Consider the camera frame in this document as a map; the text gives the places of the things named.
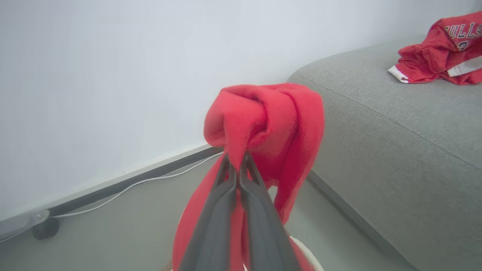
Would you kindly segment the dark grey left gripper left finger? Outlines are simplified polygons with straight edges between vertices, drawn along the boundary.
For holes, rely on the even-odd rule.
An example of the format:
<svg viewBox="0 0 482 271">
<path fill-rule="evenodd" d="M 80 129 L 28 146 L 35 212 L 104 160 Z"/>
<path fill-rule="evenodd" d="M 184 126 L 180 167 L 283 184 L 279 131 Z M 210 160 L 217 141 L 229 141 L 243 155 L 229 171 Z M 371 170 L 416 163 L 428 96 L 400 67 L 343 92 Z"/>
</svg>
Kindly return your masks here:
<svg viewBox="0 0 482 271">
<path fill-rule="evenodd" d="M 236 169 L 226 155 L 212 184 L 180 271 L 228 271 L 231 214 L 236 207 Z"/>
</svg>

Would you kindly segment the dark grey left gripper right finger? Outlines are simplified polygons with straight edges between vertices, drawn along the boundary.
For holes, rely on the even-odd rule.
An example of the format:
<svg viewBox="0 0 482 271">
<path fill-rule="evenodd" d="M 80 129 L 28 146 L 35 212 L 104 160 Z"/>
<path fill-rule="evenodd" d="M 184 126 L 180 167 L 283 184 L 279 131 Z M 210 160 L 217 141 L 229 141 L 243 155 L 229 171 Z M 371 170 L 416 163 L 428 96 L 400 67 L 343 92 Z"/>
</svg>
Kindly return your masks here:
<svg viewBox="0 0 482 271">
<path fill-rule="evenodd" d="M 301 271 L 289 237 L 250 153 L 243 156 L 239 188 L 248 228 L 250 271 Z"/>
</svg>

